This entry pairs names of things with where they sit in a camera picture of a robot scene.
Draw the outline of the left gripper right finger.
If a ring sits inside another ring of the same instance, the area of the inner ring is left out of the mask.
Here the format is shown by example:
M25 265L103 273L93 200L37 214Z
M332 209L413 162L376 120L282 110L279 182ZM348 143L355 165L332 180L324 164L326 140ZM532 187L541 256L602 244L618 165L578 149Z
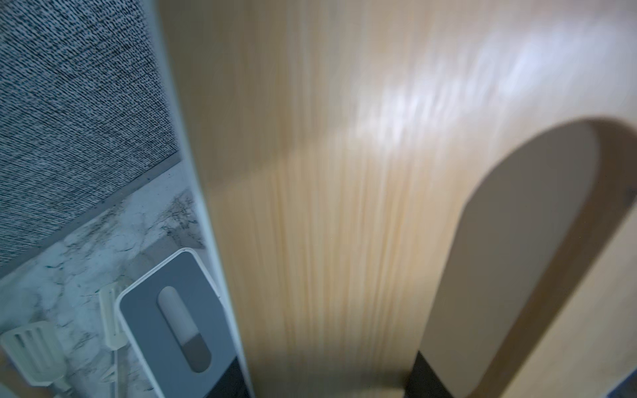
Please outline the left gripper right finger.
M452 398L453 396L421 352L416 355L416 361L408 378L405 398Z

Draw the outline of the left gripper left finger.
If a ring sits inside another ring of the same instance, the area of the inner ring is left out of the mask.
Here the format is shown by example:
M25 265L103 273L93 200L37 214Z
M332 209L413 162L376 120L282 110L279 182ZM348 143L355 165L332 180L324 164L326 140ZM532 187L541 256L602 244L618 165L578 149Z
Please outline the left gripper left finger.
M249 398L249 391L244 380L238 358L234 358L206 398Z

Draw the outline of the bamboo lid tissue box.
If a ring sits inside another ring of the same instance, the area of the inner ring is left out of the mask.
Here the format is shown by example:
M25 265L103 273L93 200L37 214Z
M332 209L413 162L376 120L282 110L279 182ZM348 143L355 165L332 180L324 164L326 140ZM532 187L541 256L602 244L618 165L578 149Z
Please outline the bamboo lid tissue box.
M635 371L635 2L144 8L252 396Z

